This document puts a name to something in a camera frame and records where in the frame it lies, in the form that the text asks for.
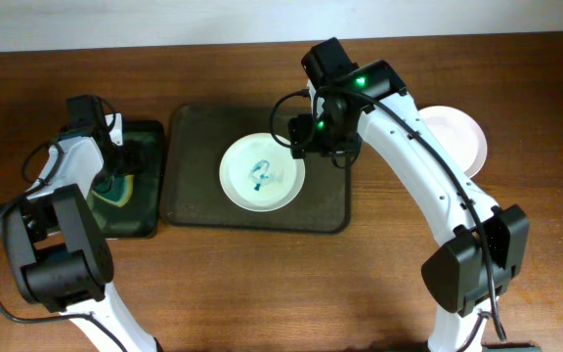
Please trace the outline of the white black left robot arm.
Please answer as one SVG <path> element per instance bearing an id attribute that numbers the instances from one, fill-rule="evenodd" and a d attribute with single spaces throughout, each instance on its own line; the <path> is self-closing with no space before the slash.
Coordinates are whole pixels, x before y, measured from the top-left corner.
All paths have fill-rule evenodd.
<path id="1" fill-rule="evenodd" d="M 0 206 L 0 239 L 22 298 L 48 315 L 20 317 L 0 299 L 0 313 L 26 325 L 70 321 L 100 351 L 158 351 L 114 285 L 107 240 L 87 204 L 104 158 L 92 137 L 45 142 L 49 158 L 32 187 Z"/>

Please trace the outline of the cream plate with green stain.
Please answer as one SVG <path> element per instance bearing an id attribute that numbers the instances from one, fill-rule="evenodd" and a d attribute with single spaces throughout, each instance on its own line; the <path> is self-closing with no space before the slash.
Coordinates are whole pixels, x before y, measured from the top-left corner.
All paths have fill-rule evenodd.
<path id="1" fill-rule="evenodd" d="M 226 197 L 253 212 L 270 212 L 290 204 L 306 176 L 302 159 L 291 156 L 269 133 L 255 133 L 233 142 L 219 165 Z"/>

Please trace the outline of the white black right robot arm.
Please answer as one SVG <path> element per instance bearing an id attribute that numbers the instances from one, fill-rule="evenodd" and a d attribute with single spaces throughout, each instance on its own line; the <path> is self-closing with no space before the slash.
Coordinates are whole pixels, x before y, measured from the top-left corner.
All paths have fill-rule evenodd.
<path id="1" fill-rule="evenodd" d="M 486 323 L 506 340 L 498 298 L 521 272 L 530 220 L 518 205 L 501 207 L 455 164 L 422 121 L 392 67 L 377 61 L 301 61 L 312 113 L 295 120 L 295 155 L 352 154 L 360 140 L 385 160 L 411 194 L 438 249 L 421 267 L 438 304 L 429 351 L 482 351 Z"/>

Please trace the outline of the pink plate with green stain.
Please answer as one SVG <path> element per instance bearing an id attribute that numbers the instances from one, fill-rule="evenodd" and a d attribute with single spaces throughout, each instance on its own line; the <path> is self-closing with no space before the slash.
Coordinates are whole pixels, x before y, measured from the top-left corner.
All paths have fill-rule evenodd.
<path id="1" fill-rule="evenodd" d="M 472 178 L 482 169 L 488 155 L 487 139 L 470 115 L 447 106 L 427 107 L 419 114 L 467 177 Z"/>

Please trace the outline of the yellow green sponge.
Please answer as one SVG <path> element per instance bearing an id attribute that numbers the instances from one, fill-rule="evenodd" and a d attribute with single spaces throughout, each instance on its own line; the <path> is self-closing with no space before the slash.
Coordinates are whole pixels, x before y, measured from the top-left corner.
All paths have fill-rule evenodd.
<path id="1" fill-rule="evenodd" d="M 92 194 L 99 200 L 115 207 L 123 207 L 132 197 L 134 176 L 111 177 L 108 181 L 92 189 Z"/>

